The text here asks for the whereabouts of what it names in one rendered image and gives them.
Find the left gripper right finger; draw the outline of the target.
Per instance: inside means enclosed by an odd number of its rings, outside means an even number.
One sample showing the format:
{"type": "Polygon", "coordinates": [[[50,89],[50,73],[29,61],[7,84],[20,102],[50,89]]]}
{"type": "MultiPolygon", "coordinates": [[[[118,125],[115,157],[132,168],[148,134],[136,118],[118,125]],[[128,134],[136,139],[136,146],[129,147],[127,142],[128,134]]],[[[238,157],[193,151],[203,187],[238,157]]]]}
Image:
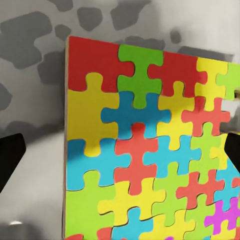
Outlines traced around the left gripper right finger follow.
{"type": "Polygon", "coordinates": [[[228,133],[224,151],[240,173],[240,133],[228,133]]]}

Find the jigsaw puzzle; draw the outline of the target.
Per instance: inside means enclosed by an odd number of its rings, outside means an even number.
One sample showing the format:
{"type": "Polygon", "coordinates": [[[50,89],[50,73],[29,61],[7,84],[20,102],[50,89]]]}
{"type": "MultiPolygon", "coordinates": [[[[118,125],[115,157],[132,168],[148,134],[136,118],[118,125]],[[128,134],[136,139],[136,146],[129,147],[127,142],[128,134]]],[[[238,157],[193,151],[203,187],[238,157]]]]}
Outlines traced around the jigsaw puzzle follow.
{"type": "Polygon", "coordinates": [[[68,35],[62,240],[240,240],[223,100],[238,63],[68,35]]]}

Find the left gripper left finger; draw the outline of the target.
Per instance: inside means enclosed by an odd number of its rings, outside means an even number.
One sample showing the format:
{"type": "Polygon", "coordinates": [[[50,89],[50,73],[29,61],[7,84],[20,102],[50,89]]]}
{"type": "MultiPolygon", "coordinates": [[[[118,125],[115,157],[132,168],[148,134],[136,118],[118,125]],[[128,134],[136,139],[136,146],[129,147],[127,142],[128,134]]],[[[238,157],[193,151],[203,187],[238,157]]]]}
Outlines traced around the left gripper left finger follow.
{"type": "Polygon", "coordinates": [[[25,152],[26,145],[21,133],[0,138],[0,193],[25,152]]]}

